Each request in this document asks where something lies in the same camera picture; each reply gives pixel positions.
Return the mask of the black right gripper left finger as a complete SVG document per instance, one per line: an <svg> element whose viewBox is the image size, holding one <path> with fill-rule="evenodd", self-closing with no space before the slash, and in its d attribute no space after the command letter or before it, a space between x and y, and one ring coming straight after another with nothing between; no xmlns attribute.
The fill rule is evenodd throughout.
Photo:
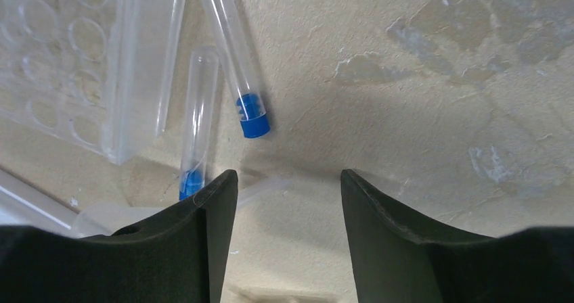
<svg viewBox="0 0 574 303"><path fill-rule="evenodd" d="M109 236L1 228L2 302L219 302L238 199L226 170Z"/></svg>

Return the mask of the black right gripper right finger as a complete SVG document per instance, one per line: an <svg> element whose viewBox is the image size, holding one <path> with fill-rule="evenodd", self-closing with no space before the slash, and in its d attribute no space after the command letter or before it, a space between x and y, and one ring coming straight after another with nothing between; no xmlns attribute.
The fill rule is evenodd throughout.
<svg viewBox="0 0 574 303"><path fill-rule="evenodd" d="M573 228L488 237L430 218L355 171L340 175L360 302L572 302Z"/></svg>

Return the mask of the clear plastic funnel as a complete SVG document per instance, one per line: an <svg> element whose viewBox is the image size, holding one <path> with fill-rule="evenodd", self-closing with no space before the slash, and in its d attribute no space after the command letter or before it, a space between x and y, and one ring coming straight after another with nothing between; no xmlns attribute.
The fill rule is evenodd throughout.
<svg viewBox="0 0 574 303"><path fill-rule="evenodd" d="M15 176L1 171L1 226L35 227L70 238L111 235L163 210L97 203L77 213Z"/></svg>

